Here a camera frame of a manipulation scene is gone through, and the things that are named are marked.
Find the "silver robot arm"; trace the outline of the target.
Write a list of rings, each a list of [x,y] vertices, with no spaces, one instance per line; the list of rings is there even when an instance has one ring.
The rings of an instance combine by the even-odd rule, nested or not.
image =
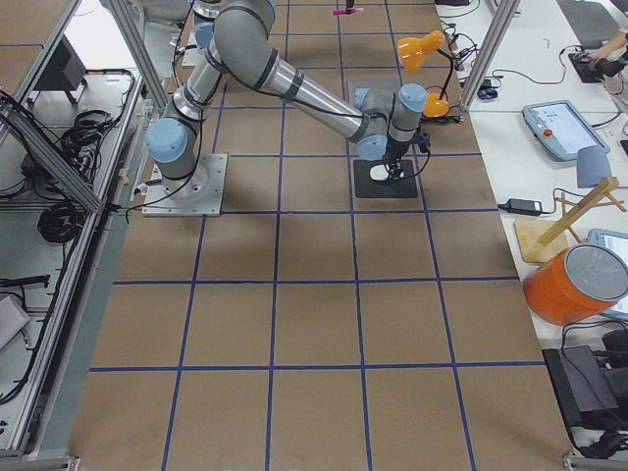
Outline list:
[[[217,18],[218,14],[223,9],[223,1],[217,0],[197,0],[189,1],[192,7],[192,12],[201,20],[213,21]],[[344,7],[335,9],[331,12],[334,17],[351,16],[361,14],[364,11],[363,8],[356,7],[354,1],[346,0]]]
[[[224,1],[217,17],[194,31],[203,58],[150,125],[145,144],[161,173],[162,202],[181,213],[193,207],[213,180],[197,145],[213,96],[223,79],[295,105],[354,144],[374,162],[370,178],[408,178],[401,158],[417,141],[427,93],[416,83],[397,91],[357,88],[347,103],[281,58],[269,42],[276,19],[272,1]]]

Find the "person hand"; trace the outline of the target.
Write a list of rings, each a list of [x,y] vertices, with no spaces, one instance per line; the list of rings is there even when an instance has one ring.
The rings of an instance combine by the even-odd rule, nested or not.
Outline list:
[[[618,42],[609,40],[601,48],[590,51],[588,56],[598,71],[607,77],[614,77],[624,69],[624,65],[618,59],[609,60],[608,57],[624,45],[625,41],[623,39],[620,39]]]

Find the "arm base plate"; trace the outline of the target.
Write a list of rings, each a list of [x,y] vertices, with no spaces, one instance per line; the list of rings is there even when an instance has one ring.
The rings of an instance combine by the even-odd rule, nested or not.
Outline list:
[[[159,183],[145,191],[141,213],[146,217],[219,217],[222,210],[225,177],[228,167],[228,154],[202,154],[196,174],[185,187],[174,195],[183,183],[164,180],[156,164],[153,165],[153,179]]]

